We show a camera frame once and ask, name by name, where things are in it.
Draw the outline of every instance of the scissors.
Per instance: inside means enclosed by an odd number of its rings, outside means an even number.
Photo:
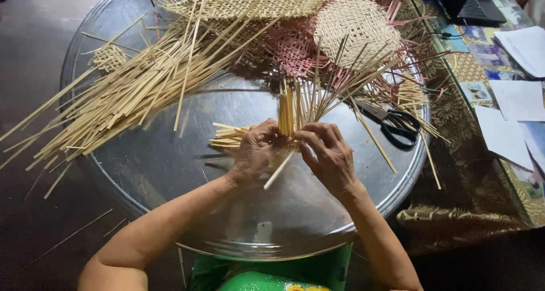
[[[367,115],[380,124],[380,130],[396,148],[409,150],[416,145],[421,127],[420,122],[415,117],[403,111],[394,109],[385,111],[364,102],[354,101],[361,112],[367,112]],[[409,143],[400,140],[396,136],[405,137],[409,140]]]

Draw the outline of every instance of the laptop keyboard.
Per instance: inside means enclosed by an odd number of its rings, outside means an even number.
[[[466,15],[486,17],[486,13],[482,10],[477,0],[467,0],[464,5],[463,11]]]

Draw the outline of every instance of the hand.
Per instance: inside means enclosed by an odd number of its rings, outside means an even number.
[[[278,122],[274,119],[250,127],[242,138],[239,155],[226,178],[236,185],[257,179],[269,167],[275,154],[290,140],[289,137],[279,136]]]
[[[354,190],[361,190],[363,185],[354,172],[352,149],[344,141],[337,125],[310,123],[294,138],[304,141],[314,150],[317,158],[306,145],[299,144],[303,160],[312,173],[341,203],[353,195]]]

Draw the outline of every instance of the scissor blade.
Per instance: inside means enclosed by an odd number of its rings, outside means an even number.
[[[356,101],[356,105],[358,105],[358,107],[360,107],[364,111],[367,111],[369,114],[371,114],[372,116],[374,116],[378,120],[384,120],[386,118],[386,116],[388,116],[387,111],[385,111],[383,109],[380,109],[380,108],[377,108],[377,107],[373,107],[373,106],[371,106],[369,104],[365,104],[364,102]]]

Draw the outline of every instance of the paper sheet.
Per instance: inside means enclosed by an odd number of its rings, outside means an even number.
[[[488,150],[523,168],[534,170],[517,121],[506,121],[500,110],[482,106],[475,106],[475,113]]]
[[[545,123],[519,122],[522,136],[537,165],[545,170]]]
[[[489,81],[504,119],[545,121],[540,82]]]
[[[534,77],[545,77],[545,30],[533,26],[496,31],[494,36],[517,63]]]

